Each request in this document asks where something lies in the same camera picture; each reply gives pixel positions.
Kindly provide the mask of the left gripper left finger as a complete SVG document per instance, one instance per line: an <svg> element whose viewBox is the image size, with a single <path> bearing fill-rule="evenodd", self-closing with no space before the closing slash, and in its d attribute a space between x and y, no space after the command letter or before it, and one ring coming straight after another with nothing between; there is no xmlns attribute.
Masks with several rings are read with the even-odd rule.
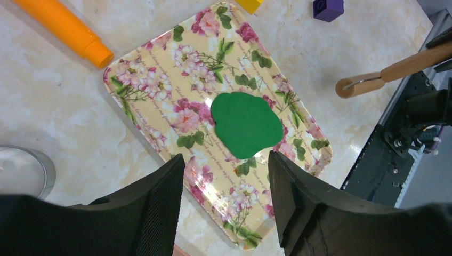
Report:
<svg viewBox="0 0 452 256"><path fill-rule="evenodd" d="M88 205L1 196L1 255L172 255L181 208L181 154Z"/></svg>

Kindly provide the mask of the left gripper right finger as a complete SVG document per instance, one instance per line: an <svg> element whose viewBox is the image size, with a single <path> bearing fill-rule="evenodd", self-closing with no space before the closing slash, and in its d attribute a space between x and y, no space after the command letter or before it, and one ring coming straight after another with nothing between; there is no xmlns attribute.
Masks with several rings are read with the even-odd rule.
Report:
<svg viewBox="0 0 452 256"><path fill-rule="evenodd" d="M451 205L402 210L341 191L271 151L269 182L286 255L451 255Z"/></svg>

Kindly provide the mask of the floral cutting board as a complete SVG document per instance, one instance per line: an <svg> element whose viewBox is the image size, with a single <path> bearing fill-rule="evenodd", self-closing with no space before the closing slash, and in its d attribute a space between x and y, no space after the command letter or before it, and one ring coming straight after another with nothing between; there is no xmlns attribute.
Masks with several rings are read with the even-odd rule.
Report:
<svg viewBox="0 0 452 256"><path fill-rule="evenodd" d="M225 234L252 250L275 222L264 149L237 159L214 132L220 93L265 100L282 122L273 149L312 175L332 158L328 139L231 3L214 4L110 64L107 91L167 161L182 154L184 186Z"/></svg>

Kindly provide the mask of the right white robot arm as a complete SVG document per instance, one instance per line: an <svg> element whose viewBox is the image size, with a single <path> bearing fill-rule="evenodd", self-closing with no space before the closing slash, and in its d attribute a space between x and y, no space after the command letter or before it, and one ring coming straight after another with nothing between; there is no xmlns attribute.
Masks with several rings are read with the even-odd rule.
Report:
<svg viewBox="0 0 452 256"><path fill-rule="evenodd" d="M383 140L400 156L408 150L420 150L419 136L429 126L451 126L451 80L443 90L413 96L401 103L400 109L385 128Z"/></svg>

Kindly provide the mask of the wooden double-ended roller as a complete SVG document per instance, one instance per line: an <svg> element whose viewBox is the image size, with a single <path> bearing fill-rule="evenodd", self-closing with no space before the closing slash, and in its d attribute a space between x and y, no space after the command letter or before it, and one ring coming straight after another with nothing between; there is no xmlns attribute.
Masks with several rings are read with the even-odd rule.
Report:
<svg viewBox="0 0 452 256"><path fill-rule="evenodd" d="M451 58L451 41L418 52L385 69L339 80L336 94L344 99L376 91L389 82L396 81Z"/></svg>

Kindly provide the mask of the round metal cutter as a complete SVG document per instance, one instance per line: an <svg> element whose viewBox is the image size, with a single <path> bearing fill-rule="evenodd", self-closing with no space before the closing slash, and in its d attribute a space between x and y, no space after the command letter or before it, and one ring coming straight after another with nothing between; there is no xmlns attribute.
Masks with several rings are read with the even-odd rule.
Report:
<svg viewBox="0 0 452 256"><path fill-rule="evenodd" d="M45 199L55 181L54 163L45 153L1 145L1 195L29 195Z"/></svg>

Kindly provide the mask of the green dough disc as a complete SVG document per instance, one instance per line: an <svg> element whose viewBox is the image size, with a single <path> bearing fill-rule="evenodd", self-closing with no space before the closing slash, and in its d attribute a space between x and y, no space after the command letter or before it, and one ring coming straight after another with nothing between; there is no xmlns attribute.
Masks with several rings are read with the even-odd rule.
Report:
<svg viewBox="0 0 452 256"><path fill-rule="evenodd" d="M248 93L219 94L211 115L216 136L237 159L251 158L284 137L282 121L267 101Z"/></svg>

